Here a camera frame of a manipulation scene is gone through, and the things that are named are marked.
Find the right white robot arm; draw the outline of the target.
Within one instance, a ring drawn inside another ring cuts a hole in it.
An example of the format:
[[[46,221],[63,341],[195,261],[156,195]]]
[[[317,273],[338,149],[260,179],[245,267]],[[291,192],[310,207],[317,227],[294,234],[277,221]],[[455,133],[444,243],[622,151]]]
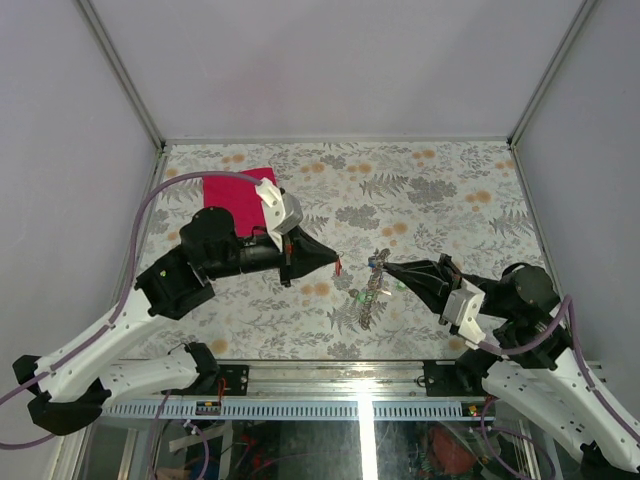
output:
[[[448,255],[383,265],[463,340],[446,389],[484,392],[546,431],[586,479],[639,476],[639,421],[587,365],[571,297],[520,262],[500,278],[461,272]]]

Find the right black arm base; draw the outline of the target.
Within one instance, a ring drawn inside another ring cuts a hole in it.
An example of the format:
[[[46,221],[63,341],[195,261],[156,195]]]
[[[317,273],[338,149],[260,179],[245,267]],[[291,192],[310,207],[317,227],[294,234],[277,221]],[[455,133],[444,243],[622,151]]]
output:
[[[480,349],[469,349],[455,360],[424,360],[422,374],[415,382],[428,397],[482,396],[482,379],[497,360]]]

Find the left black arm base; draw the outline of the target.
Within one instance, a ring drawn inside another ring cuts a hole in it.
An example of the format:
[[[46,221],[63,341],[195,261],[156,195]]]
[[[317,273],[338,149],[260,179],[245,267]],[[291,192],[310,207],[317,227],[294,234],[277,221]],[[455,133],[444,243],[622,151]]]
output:
[[[250,367],[246,364],[223,364],[213,383],[204,389],[203,395],[225,399],[244,397],[248,393]]]

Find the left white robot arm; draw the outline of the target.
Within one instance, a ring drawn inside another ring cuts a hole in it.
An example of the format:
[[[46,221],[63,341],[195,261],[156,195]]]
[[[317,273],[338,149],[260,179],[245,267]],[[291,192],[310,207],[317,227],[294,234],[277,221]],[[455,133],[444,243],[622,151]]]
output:
[[[219,207],[198,211],[179,234],[179,245],[143,271],[125,300],[81,335],[47,356],[24,355],[13,363],[18,383],[33,395],[27,409],[36,426],[66,436],[122,401],[157,392],[215,392],[220,367],[204,343],[183,343],[152,360],[119,360],[137,342],[213,299],[215,280],[275,270],[287,287],[339,260],[299,226],[283,235],[281,245],[264,227],[239,237],[232,214]]]

